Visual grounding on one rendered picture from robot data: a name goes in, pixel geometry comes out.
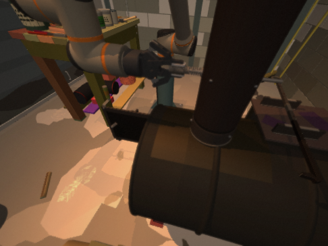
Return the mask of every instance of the floor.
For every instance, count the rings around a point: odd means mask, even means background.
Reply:
[[[85,82],[80,79],[72,90]],[[194,109],[199,83],[197,76],[176,79],[174,103]],[[259,95],[279,97],[268,82],[260,85],[255,97]],[[156,90],[146,79],[124,109],[148,114],[155,100]],[[114,246],[236,245],[132,216],[128,187],[137,143],[116,141],[100,111],[77,122],[53,97],[3,129],[0,147],[0,204],[8,208],[0,246],[62,246],[70,239]],[[119,151],[123,159],[117,157]],[[47,172],[52,172],[49,192],[40,199]]]

